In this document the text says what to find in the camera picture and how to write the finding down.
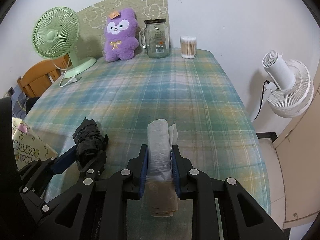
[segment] clear plastic container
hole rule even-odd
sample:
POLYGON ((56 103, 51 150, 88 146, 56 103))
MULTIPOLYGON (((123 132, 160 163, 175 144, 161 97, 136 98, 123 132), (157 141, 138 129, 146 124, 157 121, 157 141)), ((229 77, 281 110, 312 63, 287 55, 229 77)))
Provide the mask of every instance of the clear plastic container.
POLYGON ((166 22, 166 19, 144 21, 146 28, 140 31, 139 42, 142 48, 147 49, 150 58, 162 58, 169 55, 169 29, 166 22))

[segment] stuffed animal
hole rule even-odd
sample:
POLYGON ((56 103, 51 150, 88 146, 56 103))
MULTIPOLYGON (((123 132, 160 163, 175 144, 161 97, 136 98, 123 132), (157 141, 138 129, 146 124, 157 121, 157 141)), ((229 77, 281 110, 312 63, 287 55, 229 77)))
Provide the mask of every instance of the stuffed animal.
POLYGON ((113 19, 108 17, 107 26, 104 29, 106 37, 104 51, 107 62, 134 57, 134 50, 139 46, 135 38, 137 27, 138 22, 131 8, 121 10, 120 15, 113 19))

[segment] cabinet door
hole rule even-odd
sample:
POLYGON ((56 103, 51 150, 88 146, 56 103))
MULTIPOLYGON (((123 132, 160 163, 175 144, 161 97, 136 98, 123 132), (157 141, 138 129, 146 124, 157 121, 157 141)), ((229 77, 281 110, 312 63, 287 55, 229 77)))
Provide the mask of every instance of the cabinet door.
POLYGON ((286 222, 320 210, 320 95, 276 148, 284 179, 286 222))

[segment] gold bow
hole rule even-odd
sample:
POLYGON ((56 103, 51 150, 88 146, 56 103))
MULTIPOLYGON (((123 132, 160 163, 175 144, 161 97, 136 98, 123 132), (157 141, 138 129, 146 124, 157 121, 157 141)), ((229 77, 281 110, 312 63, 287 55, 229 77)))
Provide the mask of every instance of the gold bow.
POLYGON ((112 41, 112 42, 110 42, 110 45, 113 45, 112 49, 118 49, 117 44, 121 44, 121 41, 116 41, 116 42, 112 41))

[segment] fan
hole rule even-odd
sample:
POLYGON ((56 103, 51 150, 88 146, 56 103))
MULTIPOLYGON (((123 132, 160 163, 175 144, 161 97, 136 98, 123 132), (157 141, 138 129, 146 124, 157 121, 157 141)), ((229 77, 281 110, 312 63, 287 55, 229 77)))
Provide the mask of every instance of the fan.
POLYGON ((266 54, 262 65, 274 82, 265 81, 260 105, 252 113, 251 121, 257 118, 265 101, 281 117, 291 118, 306 111, 314 92, 307 67, 295 59, 284 61, 276 51, 266 54))
POLYGON ((65 71, 64 77, 72 78, 97 61, 93 57, 78 60, 73 50, 78 37, 79 20, 75 11, 67 7, 55 7, 46 11, 36 23, 32 43, 43 58, 56 59, 69 53, 72 65, 65 71))

